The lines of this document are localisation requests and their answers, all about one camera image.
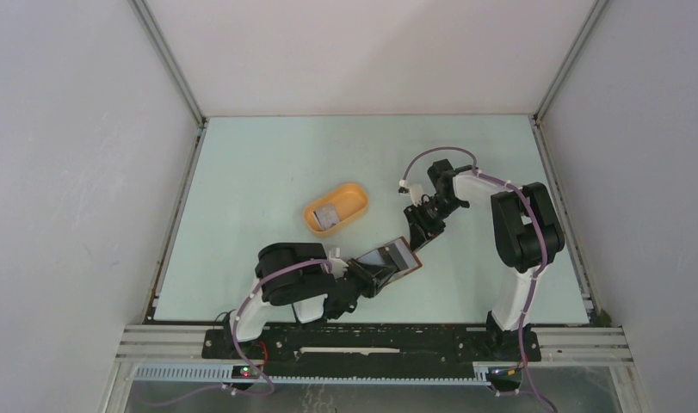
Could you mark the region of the black card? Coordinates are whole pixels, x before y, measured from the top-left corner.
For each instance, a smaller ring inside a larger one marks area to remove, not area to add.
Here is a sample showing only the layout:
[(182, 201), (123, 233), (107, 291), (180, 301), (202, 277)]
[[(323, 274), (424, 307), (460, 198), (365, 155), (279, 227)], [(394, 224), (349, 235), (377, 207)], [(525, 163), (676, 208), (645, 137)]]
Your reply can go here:
[(371, 250), (357, 260), (373, 264), (393, 264), (399, 271), (405, 270), (410, 266), (405, 257), (405, 248), (402, 244), (396, 243)]

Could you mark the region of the brown leather card holder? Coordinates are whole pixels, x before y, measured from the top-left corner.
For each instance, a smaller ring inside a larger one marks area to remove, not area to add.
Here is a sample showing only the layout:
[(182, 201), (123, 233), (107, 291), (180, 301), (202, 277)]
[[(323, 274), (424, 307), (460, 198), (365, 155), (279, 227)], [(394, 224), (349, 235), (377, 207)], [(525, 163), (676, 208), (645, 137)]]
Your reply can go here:
[(364, 266), (382, 267), (382, 270), (377, 274), (381, 287), (387, 286), (423, 266), (405, 237), (398, 237), (370, 250), (360, 256), (357, 261)]

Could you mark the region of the orange plastic card tray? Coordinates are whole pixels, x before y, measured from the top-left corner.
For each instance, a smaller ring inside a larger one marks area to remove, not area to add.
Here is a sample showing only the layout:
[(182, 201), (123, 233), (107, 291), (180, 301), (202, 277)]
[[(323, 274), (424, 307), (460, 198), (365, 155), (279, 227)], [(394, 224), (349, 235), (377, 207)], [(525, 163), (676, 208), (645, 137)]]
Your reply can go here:
[[(320, 231), (313, 217), (313, 211), (317, 207), (329, 203), (335, 205), (341, 222), (328, 231)], [(303, 218), (309, 231), (314, 236), (331, 237), (347, 225), (363, 217), (368, 210), (368, 205), (368, 193), (363, 186), (355, 182), (347, 182), (309, 202), (304, 209)]]

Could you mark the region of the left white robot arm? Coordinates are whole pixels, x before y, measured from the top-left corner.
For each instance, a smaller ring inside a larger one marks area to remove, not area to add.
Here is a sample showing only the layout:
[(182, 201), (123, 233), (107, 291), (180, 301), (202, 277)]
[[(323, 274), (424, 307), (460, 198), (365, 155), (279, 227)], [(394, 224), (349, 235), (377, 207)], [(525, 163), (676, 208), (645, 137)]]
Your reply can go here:
[(297, 323), (338, 319), (352, 313), (360, 298), (422, 267), (405, 238), (343, 260), (338, 248), (321, 243), (273, 243), (258, 253), (248, 297), (226, 322), (222, 346), (235, 358), (252, 354), (272, 312), (290, 306)]

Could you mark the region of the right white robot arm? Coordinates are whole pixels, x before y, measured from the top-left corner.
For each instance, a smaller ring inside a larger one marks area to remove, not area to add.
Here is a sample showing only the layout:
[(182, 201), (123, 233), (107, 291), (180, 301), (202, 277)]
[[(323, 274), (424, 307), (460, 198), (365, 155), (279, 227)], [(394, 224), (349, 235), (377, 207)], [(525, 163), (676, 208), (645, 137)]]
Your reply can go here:
[(496, 251), (510, 275), (489, 313), (484, 346), (489, 356), (505, 360), (519, 347), (517, 335), (528, 325), (540, 277), (565, 247), (550, 194), (540, 182), (517, 187), (474, 165), (455, 169), (447, 159), (434, 162), (428, 176), (432, 195), (405, 178), (399, 182), (398, 191), (411, 199), (404, 215), (412, 251), (439, 237), (445, 220), (457, 209), (477, 206), (491, 211)]

